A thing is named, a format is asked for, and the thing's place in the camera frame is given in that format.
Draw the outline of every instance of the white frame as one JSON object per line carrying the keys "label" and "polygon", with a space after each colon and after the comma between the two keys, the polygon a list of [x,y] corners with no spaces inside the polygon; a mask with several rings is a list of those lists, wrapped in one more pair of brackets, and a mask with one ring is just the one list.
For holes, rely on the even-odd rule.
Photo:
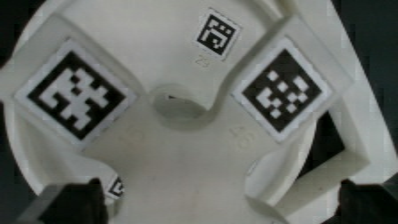
{"label": "white frame", "polygon": [[[229,41],[229,45],[225,47],[225,50],[223,50],[223,53],[221,55],[218,55],[213,50],[197,42],[197,38],[200,36],[200,33],[202,33],[202,28],[205,26],[205,22],[207,22],[207,18],[209,16],[214,16],[221,22],[234,28],[236,32],[234,32],[234,35],[232,35],[232,38],[230,38],[230,41]],[[197,34],[195,34],[195,39],[193,39],[193,43],[197,45],[197,47],[204,50],[204,52],[218,59],[223,61],[225,57],[227,57],[227,54],[229,54],[229,51],[230,51],[230,48],[232,48],[232,45],[234,45],[234,42],[236,42],[236,39],[237,39],[237,36],[239,36],[239,31],[241,31],[241,28],[239,26],[236,25],[236,23],[232,22],[232,20],[214,11],[214,9],[207,9],[207,13],[205,15],[202,16],[200,18],[200,26],[198,26],[198,31],[197,31]]]}
{"label": "white frame", "polygon": [[[278,132],[275,130],[275,128],[271,127],[269,122],[266,121],[266,119],[262,118],[261,113],[257,112],[255,107],[252,106],[250,101],[246,100],[241,92],[246,88],[246,86],[250,85],[253,79],[257,78],[264,68],[268,67],[269,63],[273,62],[280,52],[287,50],[298,65],[301,66],[303,71],[307,72],[307,75],[321,89],[321,94],[316,97],[312,103],[308,104],[307,108],[301,110],[298,116],[294,117],[294,120],[291,121],[289,125],[285,126],[282,132]],[[332,95],[332,90],[328,87],[328,84],[324,82],[324,80],[321,79],[321,76],[312,68],[312,65],[300,53],[298,48],[294,47],[294,44],[291,42],[291,40],[287,39],[287,37],[284,37],[277,44],[275,47],[271,48],[269,51],[262,51],[259,53],[259,63],[257,66],[252,68],[252,71],[248,72],[248,75],[243,76],[243,80],[239,82],[239,85],[232,91],[232,97],[237,100],[246,112],[250,113],[252,117],[255,118],[264,130],[268,131],[273,139],[277,142],[282,142],[291,134],[291,132],[294,131],[294,129],[298,129],[298,125],[300,123],[307,120],[308,114],[310,112],[319,108],[321,103],[326,101],[330,95]]]}
{"label": "white frame", "polygon": [[[102,121],[99,122],[95,128],[92,129],[90,133],[86,134],[86,136],[81,140],[76,138],[76,136],[65,130],[65,128],[58,124],[56,120],[51,118],[47,113],[42,111],[42,109],[37,107],[37,105],[26,98],[26,95],[30,94],[35,86],[38,85],[42,79],[46,78],[49,71],[53,70],[54,66],[58,65],[60,61],[63,60],[69,52],[72,52],[79,56],[79,59],[90,66],[92,70],[97,72],[97,74],[101,75],[101,77],[109,82],[109,84],[113,85],[113,87],[117,88],[117,90],[122,92],[122,94],[125,96],[113,111],[109,112],[108,116],[104,117]],[[22,104],[22,106],[26,106],[30,112],[40,118],[44,123],[49,124],[51,128],[56,130],[60,135],[67,138],[74,147],[81,150],[86,147],[86,145],[90,144],[93,138],[99,136],[102,130],[109,127],[115,118],[120,116],[124,110],[127,109],[129,105],[133,104],[136,95],[131,92],[129,88],[120,83],[115,75],[109,73],[108,69],[104,68],[104,66],[101,65],[97,60],[90,56],[83,47],[78,45],[78,43],[70,39],[67,39],[60,45],[60,48],[54,52],[54,54],[51,55],[47,61],[44,62],[38,71],[31,75],[22,87],[19,88],[14,98],[15,98],[17,102]]]}

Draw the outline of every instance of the black square pattern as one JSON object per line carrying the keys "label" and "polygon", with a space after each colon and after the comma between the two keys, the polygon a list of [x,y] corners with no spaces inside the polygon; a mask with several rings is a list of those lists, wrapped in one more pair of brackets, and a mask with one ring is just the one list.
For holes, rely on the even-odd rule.
{"label": "black square pattern", "polygon": [[321,95],[321,89],[284,50],[243,90],[243,96],[280,133]]}
{"label": "black square pattern", "polygon": [[218,14],[211,13],[197,37],[197,42],[218,56],[223,56],[225,54],[236,32],[236,27],[232,27],[227,19]]}
{"label": "black square pattern", "polygon": [[70,51],[26,98],[81,140],[125,96]]}

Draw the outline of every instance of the dark opening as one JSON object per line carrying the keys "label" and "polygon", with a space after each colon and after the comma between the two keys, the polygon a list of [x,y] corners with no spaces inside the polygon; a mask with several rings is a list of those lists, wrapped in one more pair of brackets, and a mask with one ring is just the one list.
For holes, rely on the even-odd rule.
{"label": "dark opening", "polygon": [[316,124],[314,142],[296,179],[326,162],[339,152],[342,152],[342,150],[344,144],[333,126],[332,117],[330,114],[324,113]]}

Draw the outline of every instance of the black object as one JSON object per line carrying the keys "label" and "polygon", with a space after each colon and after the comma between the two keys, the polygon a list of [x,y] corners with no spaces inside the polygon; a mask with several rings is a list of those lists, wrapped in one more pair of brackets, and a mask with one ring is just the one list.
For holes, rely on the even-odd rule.
{"label": "black object", "polygon": [[46,187],[14,224],[106,224],[99,179],[88,184]]}
{"label": "black object", "polygon": [[383,184],[355,185],[340,182],[339,207],[323,224],[398,223],[398,174]]}

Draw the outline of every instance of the black background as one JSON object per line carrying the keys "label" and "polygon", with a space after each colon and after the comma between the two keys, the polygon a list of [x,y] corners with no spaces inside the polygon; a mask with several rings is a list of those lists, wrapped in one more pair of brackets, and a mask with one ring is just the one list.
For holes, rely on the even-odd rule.
{"label": "black background", "polygon": [[[0,65],[42,0],[0,0]],[[398,1],[333,0],[358,60],[398,143]],[[10,223],[33,199],[14,163],[0,106],[0,222]]]}

